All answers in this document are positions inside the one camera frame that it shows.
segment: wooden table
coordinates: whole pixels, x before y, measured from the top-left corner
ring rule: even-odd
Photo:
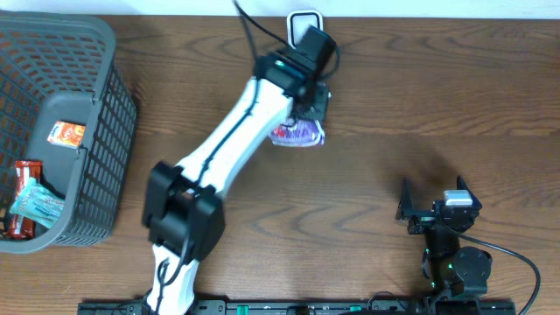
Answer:
[[[148,173],[194,150],[251,75],[235,17],[102,18],[139,109],[115,231],[92,248],[0,255],[1,313],[75,314],[84,300],[143,295],[154,272],[140,224]],[[283,19],[258,20],[285,34]],[[428,290],[424,238],[394,220],[401,180],[429,207],[461,174],[484,205],[469,234],[531,258],[542,272],[531,313],[559,313],[560,22],[328,18],[326,29],[343,53],[326,146],[260,147],[234,183],[196,290],[233,299]],[[261,52],[277,47],[254,33]],[[492,255],[488,296],[519,311],[533,272]]]

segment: blue wrapper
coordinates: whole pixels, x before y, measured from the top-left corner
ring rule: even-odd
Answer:
[[[63,209],[64,200],[54,196],[35,178],[29,178],[24,190],[17,196],[16,202],[11,206],[10,213],[22,215],[46,228],[52,228]]]

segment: snack package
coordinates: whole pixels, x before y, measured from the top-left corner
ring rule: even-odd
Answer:
[[[52,228],[59,219],[64,209],[64,200],[57,198],[48,189],[44,188],[35,178],[30,178],[29,183],[11,206],[10,212],[23,215]]]
[[[274,145],[288,147],[311,147],[325,144],[325,131],[319,121],[294,120],[286,122],[269,134]]]
[[[29,183],[29,179],[39,181],[43,163],[41,161],[16,161],[17,173],[15,199]],[[32,239],[35,237],[35,222],[23,215],[15,214],[10,220],[8,236],[16,240]]]
[[[77,148],[84,137],[84,132],[86,132],[85,126],[70,122],[56,122],[46,141],[68,148]]]

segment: robotic arm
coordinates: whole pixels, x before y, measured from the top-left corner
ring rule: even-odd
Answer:
[[[326,33],[310,27],[297,48],[258,58],[254,77],[212,135],[174,167],[162,162],[154,167],[143,213],[156,259],[146,312],[187,312],[199,263],[223,233],[222,201],[235,176],[286,118],[305,116],[327,101],[319,81],[335,47]]]

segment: mesh basket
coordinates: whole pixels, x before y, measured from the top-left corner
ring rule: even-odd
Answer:
[[[123,192],[137,111],[114,62],[116,40],[94,17],[0,11],[0,231],[20,159],[43,161],[41,184],[65,199],[34,239],[0,237],[0,252],[93,245],[109,236]],[[77,149],[46,141],[56,121],[86,126]]]

